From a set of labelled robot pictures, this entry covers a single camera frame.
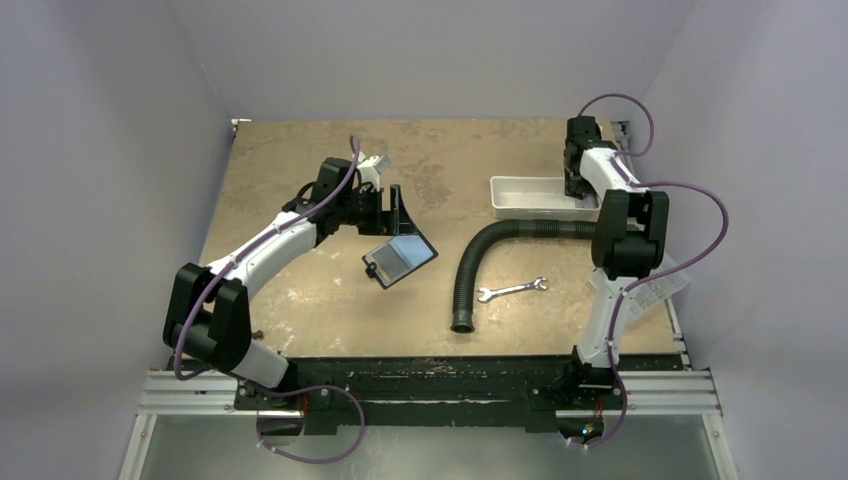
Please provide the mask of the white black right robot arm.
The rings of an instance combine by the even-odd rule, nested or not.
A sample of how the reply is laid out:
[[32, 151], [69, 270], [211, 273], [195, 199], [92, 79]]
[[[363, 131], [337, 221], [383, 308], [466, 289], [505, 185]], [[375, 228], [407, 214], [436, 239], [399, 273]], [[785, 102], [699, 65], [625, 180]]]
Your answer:
[[639, 184], [615, 144], [603, 139], [593, 116], [567, 121], [563, 165], [565, 193], [578, 199], [593, 195], [600, 207], [591, 239], [595, 298], [561, 381], [564, 399], [584, 407], [600, 391], [617, 387], [614, 369], [625, 326], [621, 315], [633, 284], [662, 262], [670, 200]]

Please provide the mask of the black leather card holder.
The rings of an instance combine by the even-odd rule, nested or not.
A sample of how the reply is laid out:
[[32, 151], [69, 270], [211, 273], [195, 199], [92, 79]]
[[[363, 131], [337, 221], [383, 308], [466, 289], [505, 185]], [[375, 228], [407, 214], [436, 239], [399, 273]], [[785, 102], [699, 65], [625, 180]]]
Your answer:
[[391, 288], [438, 256], [421, 234], [398, 235], [362, 257], [366, 275], [383, 289]]

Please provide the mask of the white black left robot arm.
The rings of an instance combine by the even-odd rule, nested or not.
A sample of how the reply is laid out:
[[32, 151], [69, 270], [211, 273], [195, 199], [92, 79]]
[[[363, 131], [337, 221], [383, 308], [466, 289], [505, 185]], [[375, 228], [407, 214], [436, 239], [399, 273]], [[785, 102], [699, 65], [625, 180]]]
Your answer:
[[366, 253], [366, 275], [388, 289], [438, 255], [410, 218], [399, 185], [384, 209], [380, 175], [385, 156], [357, 154], [354, 161], [326, 158], [317, 178], [304, 185], [269, 225], [231, 254], [207, 266], [187, 263], [175, 276], [163, 328], [164, 343], [224, 373], [259, 385], [272, 408], [297, 399], [294, 366], [254, 339], [250, 304], [255, 295], [299, 256], [342, 226], [387, 242]]

